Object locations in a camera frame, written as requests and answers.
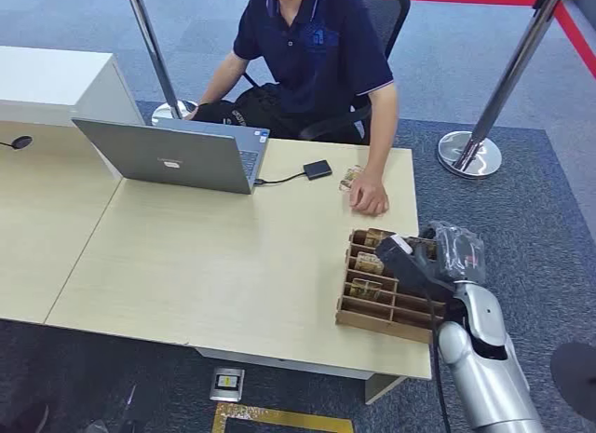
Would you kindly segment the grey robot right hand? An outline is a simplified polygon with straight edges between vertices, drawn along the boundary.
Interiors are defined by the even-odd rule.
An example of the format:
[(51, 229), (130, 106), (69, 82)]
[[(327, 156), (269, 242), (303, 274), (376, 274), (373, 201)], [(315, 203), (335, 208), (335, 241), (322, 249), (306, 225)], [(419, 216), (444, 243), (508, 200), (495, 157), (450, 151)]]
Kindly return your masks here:
[(422, 245), (414, 249), (398, 234), (386, 237), (375, 248), (375, 255), (404, 291), (442, 303), (452, 298), (456, 285), (439, 279), (437, 265), (424, 259), (425, 253)]

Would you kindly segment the person's left hand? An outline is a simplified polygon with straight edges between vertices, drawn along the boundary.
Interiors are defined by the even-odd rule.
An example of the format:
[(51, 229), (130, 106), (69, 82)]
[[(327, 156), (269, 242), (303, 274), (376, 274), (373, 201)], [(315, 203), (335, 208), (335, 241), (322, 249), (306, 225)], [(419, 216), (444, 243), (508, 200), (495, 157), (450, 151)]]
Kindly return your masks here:
[(352, 181), (349, 204), (352, 210), (370, 216), (384, 214), (389, 209), (382, 177), (367, 169)]

